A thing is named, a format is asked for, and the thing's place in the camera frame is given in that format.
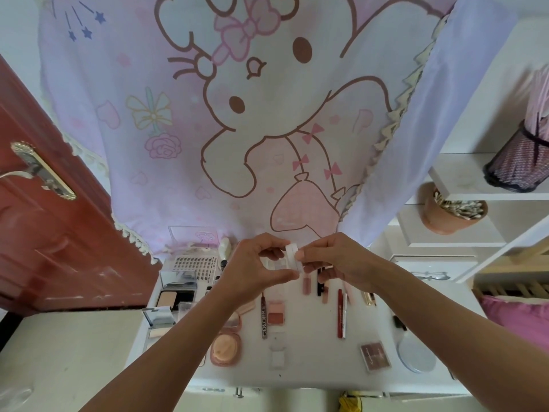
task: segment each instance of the cartoon bunny print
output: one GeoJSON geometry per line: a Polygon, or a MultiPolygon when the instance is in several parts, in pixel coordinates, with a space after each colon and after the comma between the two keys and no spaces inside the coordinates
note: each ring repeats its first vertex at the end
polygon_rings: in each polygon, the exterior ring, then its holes
{"type": "Polygon", "coordinates": [[[184,65],[174,77],[195,73],[205,81],[204,102],[221,127],[202,147],[202,169],[235,198],[256,187],[250,151],[267,138],[303,132],[343,90],[374,82],[391,111],[392,99],[407,88],[391,78],[391,64],[409,62],[407,75],[417,67],[400,54],[402,34],[409,28],[430,36],[442,16],[423,0],[387,0],[364,23],[357,22],[354,0],[157,0],[155,6],[164,37],[184,54],[168,59],[184,65]],[[390,31],[392,8],[405,9],[409,19],[400,32],[390,31]],[[384,32],[380,43],[376,34],[384,32]]]}

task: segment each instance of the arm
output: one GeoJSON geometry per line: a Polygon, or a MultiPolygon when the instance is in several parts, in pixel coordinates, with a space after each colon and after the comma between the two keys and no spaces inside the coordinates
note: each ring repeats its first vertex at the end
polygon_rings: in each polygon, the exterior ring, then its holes
{"type": "Polygon", "coordinates": [[[305,271],[333,265],[319,280],[341,278],[378,294],[479,402],[493,411],[549,408],[549,355],[445,297],[342,233],[296,253],[305,271]]]}
{"type": "Polygon", "coordinates": [[[173,411],[230,315],[265,288],[299,277],[293,270],[267,270],[259,259],[278,260],[289,243],[270,234],[241,241],[213,289],[80,411],[173,411]]]}

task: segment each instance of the pink pillow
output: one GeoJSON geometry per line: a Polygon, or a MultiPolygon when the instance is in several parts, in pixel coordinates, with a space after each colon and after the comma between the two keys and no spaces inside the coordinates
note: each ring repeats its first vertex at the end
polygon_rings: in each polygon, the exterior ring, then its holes
{"type": "Polygon", "coordinates": [[[529,305],[485,296],[480,304],[488,319],[549,353],[549,300],[529,305]]]}

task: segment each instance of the gold door handle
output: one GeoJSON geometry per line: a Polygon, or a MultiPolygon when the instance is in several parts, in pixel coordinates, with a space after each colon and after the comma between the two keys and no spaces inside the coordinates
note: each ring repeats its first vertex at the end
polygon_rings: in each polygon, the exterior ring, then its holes
{"type": "Polygon", "coordinates": [[[23,142],[13,142],[11,143],[11,150],[27,164],[27,169],[1,173],[0,179],[6,176],[21,176],[27,179],[38,176],[44,182],[42,188],[53,191],[61,198],[70,201],[76,199],[76,194],[73,190],[63,182],[59,175],[38,155],[31,145],[23,142]]]}

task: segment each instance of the red door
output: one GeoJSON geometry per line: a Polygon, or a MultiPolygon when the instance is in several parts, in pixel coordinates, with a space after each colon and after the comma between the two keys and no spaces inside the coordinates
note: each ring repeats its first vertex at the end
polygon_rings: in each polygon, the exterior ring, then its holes
{"type": "Polygon", "coordinates": [[[109,196],[0,56],[0,308],[146,305],[159,266],[114,228],[109,196]],[[29,169],[12,150],[28,145],[76,199],[43,188],[45,166],[29,169]]]}

